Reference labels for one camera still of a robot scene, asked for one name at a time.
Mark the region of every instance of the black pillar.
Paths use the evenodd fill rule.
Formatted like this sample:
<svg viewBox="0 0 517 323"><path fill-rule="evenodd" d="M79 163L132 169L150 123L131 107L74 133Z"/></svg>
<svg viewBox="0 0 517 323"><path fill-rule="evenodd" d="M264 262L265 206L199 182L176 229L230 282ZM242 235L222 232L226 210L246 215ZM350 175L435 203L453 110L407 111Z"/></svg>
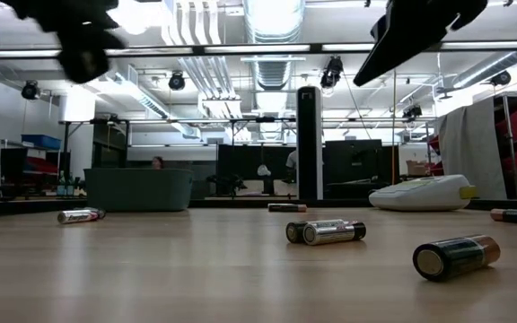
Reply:
<svg viewBox="0 0 517 323"><path fill-rule="evenodd" d="M322 120L320 90L313 86L297 92L296 147L298 151L298 197L322 199Z"/></svg>
<svg viewBox="0 0 517 323"><path fill-rule="evenodd" d="M71 154L69 153L69 126L71 126L71 122L65 122L65 135L63 136L63 170L65 170L66 179L69 178L71 174L71 161L69 158Z"/></svg>
<svg viewBox="0 0 517 323"><path fill-rule="evenodd" d="M129 146L131 145L131 123L125 121L125 150L123 151L123 168L127 167Z"/></svg>

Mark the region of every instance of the bottle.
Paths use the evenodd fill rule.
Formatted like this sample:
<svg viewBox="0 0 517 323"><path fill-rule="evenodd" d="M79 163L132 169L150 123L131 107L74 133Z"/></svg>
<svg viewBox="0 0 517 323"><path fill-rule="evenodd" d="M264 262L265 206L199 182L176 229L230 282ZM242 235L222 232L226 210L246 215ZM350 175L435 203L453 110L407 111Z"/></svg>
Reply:
<svg viewBox="0 0 517 323"><path fill-rule="evenodd" d="M74 195L74 185L75 185L75 180L73 178L73 173L70 173L69 174L69 179L67 180L67 195L68 196L73 196Z"/></svg>
<svg viewBox="0 0 517 323"><path fill-rule="evenodd" d="M59 173L59 185L57 185L57 196L64 196L65 193L65 172L61 170Z"/></svg>

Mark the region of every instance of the white pillar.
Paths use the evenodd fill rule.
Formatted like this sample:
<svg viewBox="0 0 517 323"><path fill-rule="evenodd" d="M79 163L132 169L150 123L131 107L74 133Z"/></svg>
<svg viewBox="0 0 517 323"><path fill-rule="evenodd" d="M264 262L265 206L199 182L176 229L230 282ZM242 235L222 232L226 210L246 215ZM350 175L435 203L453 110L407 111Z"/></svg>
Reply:
<svg viewBox="0 0 517 323"><path fill-rule="evenodd" d="M66 96L61 97L60 108L59 120L61 121L89 121L95 117L95 96L79 86L74 86ZM70 132L77 126L77 124L71 125ZM70 170L73 177L84 179L83 170L91 168L93 125L80 126L69 136L68 144L68 151L71 153Z"/></svg>

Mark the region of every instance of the person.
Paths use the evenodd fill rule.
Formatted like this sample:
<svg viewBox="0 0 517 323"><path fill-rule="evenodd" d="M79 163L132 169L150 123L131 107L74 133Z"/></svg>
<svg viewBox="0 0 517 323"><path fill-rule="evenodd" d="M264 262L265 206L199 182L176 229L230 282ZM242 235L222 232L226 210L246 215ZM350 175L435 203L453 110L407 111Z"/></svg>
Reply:
<svg viewBox="0 0 517 323"><path fill-rule="evenodd" d="M152 165L153 165L154 170L162 170L163 169L162 157L160 157L160 156L153 157Z"/></svg>
<svg viewBox="0 0 517 323"><path fill-rule="evenodd" d="M286 179L283 180L284 183L290 184L296 181L296 164L298 160L298 152L297 150L293 150L292 153L288 154L288 158L286 158Z"/></svg>

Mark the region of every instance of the security camera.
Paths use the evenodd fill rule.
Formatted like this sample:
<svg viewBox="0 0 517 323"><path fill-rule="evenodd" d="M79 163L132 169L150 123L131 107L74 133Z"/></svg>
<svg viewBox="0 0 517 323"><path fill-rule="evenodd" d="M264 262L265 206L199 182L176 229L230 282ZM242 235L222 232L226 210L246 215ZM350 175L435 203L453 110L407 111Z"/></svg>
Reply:
<svg viewBox="0 0 517 323"><path fill-rule="evenodd" d="M490 79L490 84L494 86L498 85L508 85L510 81L512 80L512 76L507 71L503 71L502 73L492 77Z"/></svg>
<svg viewBox="0 0 517 323"><path fill-rule="evenodd" d="M169 87L171 90L180 91L185 88L185 79L181 71L174 71L169 80Z"/></svg>
<svg viewBox="0 0 517 323"><path fill-rule="evenodd" d="M320 87L331 89L340 81L340 75L344 71L340 57L332 57L320 79Z"/></svg>
<svg viewBox="0 0 517 323"><path fill-rule="evenodd" d="M26 100L37 100L41 96L41 89L37 81L27 81L22 89L22 97Z"/></svg>

